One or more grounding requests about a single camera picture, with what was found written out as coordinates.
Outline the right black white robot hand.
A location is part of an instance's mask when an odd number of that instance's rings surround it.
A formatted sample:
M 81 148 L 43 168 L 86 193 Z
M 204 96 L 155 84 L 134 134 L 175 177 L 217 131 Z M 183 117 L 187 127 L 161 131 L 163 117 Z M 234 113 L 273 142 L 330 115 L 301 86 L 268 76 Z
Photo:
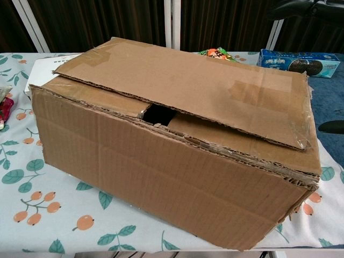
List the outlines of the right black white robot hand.
M 337 27 L 343 27 L 343 1 L 279 1 L 267 12 L 270 20 L 292 16 L 316 17 Z

